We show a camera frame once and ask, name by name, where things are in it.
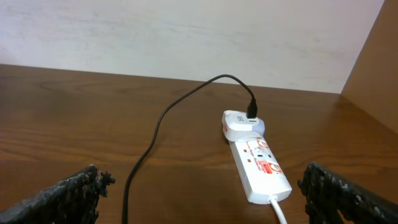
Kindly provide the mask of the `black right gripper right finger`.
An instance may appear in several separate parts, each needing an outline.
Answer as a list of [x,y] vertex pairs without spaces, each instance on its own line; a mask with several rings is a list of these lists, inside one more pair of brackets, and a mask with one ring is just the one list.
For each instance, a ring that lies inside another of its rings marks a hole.
[[314,161],[297,184],[306,198],[310,223],[397,223],[397,204]]

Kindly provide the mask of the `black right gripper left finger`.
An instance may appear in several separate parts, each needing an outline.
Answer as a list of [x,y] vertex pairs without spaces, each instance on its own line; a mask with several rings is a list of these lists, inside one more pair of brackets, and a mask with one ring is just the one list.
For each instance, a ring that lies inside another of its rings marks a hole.
[[1,211],[1,224],[94,224],[100,197],[116,179],[93,164]]

